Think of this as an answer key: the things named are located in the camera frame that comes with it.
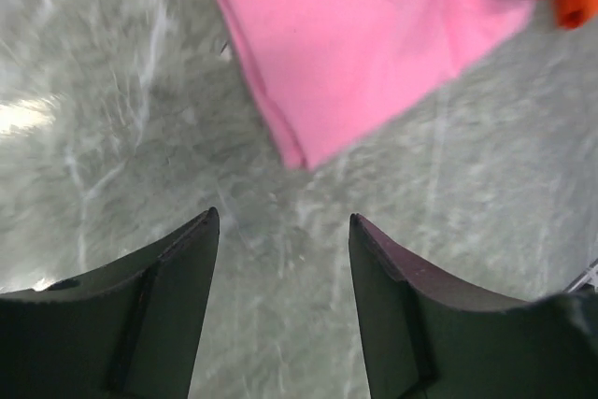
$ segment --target pink towel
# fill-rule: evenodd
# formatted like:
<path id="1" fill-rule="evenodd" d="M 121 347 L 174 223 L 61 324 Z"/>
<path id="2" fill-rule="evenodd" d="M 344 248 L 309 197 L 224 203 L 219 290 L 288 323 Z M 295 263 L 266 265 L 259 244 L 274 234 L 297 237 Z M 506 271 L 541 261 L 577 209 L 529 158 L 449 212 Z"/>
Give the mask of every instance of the pink towel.
<path id="1" fill-rule="evenodd" d="M 309 169 L 459 75 L 522 28 L 532 7 L 529 0 L 218 2 L 285 165 Z"/>

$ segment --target orange clip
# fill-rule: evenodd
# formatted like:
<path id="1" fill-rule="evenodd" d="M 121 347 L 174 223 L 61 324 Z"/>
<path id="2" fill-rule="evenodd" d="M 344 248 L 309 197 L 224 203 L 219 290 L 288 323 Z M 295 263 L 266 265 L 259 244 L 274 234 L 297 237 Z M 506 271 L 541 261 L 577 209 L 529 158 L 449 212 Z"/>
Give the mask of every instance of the orange clip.
<path id="1" fill-rule="evenodd" d="M 598 14 L 598 0 L 552 0 L 560 27 L 573 30 Z"/>

